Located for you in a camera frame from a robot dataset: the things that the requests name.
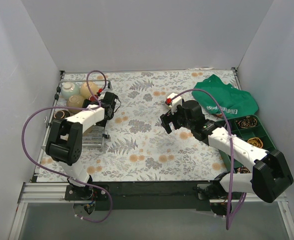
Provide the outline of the tan bowl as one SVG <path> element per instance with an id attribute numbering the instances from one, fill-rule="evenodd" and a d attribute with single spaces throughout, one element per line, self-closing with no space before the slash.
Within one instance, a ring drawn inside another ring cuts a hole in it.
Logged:
<path id="1" fill-rule="evenodd" d="M 84 101 L 85 98 L 81 95 L 71 96 L 66 102 L 66 106 L 69 107 L 68 111 L 74 115 L 81 112 Z"/>

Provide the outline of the dark brown bowl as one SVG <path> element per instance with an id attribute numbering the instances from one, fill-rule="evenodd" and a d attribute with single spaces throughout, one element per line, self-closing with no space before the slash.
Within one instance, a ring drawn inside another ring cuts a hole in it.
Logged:
<path id="1" fill-rule="evenodd" d="M 68 110 L 57 110 L 53 114 L 53 119 L 61 122 L 70 116 L 71 114 Z"/>

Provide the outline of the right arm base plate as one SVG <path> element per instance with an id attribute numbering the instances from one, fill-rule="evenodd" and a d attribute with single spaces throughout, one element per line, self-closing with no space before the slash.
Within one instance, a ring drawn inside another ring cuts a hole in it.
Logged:
<path id="1" fill-rule="evenodd" d="M 219 184 L 198 184 L 197 192 L 207 199 L 227 199 L 228 192 Z"/>

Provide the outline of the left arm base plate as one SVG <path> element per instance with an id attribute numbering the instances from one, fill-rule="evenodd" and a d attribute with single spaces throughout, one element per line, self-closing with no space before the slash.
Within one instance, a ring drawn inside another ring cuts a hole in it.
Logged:
<path id="1" fill-rule="evenodd" d="M 106 201 L 108 199 L 106 190 L 109 189 L 108 185 L 100 185 L 104 190 L 98 189 L 96 187 L 89 186 L 74 186 L 69 184 L 66 187 L 64 199 L 66 201 Z"/>

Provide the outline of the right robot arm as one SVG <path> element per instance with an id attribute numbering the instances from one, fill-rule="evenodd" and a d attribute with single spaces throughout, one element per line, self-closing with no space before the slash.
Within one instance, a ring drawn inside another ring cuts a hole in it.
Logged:
<path id="1" fill-rule="evenodd" d="M 293 184 L 294 178 L 281 151 L 258 148 L 231 135 L 222 125 L 206 119 L 195 100 L 167 98 L 165 104 L 170 110 L 160 120 L 168 134 L 172 129 L 186 128 L 195 139 L 230 154 L 249 170 L 248 173 L 221 173 L 206 188 L 199 189 L 202 195 L 224 199 L 232 192 L 251 193 L 272 203 Z"/>

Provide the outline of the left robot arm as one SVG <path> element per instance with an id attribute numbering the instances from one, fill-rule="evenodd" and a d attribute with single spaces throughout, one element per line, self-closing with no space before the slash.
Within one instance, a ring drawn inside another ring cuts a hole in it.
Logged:
<path id="1" fill-rule="evenodd" d="M 67 174 L 71 185 L 77 186 L 76 194 L 82 200 L 93 196 L 93 187 L 88 184 L 90 175 L 79 160 L 82 153 L 83 133 L 92 126 L 105 127 L 114 117 L 119 97 L 106 92 L 101 105 L 97 101 L 85 100 L 84 110 L 63 120 L 53 120 L 45 147 L 45 153 L 58 162 Z"/>

